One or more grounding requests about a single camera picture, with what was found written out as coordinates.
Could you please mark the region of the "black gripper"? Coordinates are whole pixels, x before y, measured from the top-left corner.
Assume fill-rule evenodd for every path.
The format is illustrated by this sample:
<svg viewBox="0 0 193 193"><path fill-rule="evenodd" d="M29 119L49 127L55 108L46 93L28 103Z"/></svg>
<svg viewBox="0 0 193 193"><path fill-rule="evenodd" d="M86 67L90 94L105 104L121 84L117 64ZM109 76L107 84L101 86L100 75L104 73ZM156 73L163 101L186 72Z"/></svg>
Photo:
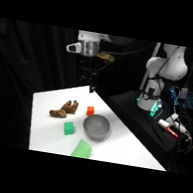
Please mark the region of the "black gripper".
<svg viewBox="0 0 193 193"><path fill-rule="evenodd" d="M83 84L90 84L89 92L96 90L97 60L93 57L81 56L79 63L79 79Z"/></svg>

